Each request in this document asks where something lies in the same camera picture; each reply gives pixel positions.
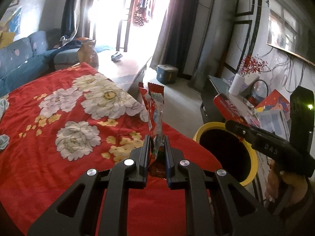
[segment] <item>bed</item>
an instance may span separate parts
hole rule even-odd
[[[0,123],[10,137],[0,152],[0,202],[21,232],[89,168],[112,168],[142,146],[148,134],[144,107],[88,64],[46,75],[11,92]],[[220,163],[167,124],[171,146],[201,168]],[[130,190],[128,234],[185,235],[185,196],[164,179],[149,177]]]

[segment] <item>hanging laundry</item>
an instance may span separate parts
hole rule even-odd
[[[134,26],[142,27],[153,18],[154,0],[135,0],[133,20]]]

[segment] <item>yellow trash can rim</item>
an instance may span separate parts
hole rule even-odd
[[[209,123],[206,123],[206,124],[202,125],[198,129],[198,131],[196,132],[196,134],[193,137],[193,140],[195,142],[199,143],[202,134],[204,132],[208,131],[208,130],[213,130],[213,129],[220,129],[220,130],[227,131],[226,128],[225,128],[225,123],[222,123],[222,122],[209,122]],[[255,176],[257,174],[258,159],[257,159],[256,151],[252,148],[252,145],[249,144],[248,142],[246,142],[245,140],[243,140],[242,143],[243,143],[243,145],[245,146],[245,148],[248,151],[248,154],[249,154],[249,157],[250,157],[250,162],[251,162],[250,172],[249,172],[247,178],[243,182],[240,182],[240,184],[242,186],[246,186],[246,185],[248,185],[250,182],[252,182],[254,180],[254,178],[255,178]]]

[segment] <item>wooden table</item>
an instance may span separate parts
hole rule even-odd
[[[115,51],[99,53],[99,67],[95,69],[137,99],[138,83],[143,80],[149,57],[143,54],[138,56],[134,53],[121,52],[123,57],[120,61],[113,62],[111,56],[115,53]]]

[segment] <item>trash can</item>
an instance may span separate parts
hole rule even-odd
[[[225,128],[221,122],[209,122],[199,128],[194,141],[209,150],[242,186],[248,185],[256,176],[258,159],[251,144]]]
[[[162,84],[173,84],[176,82],[178,68],[171,65],[157,66],[157,80]]]

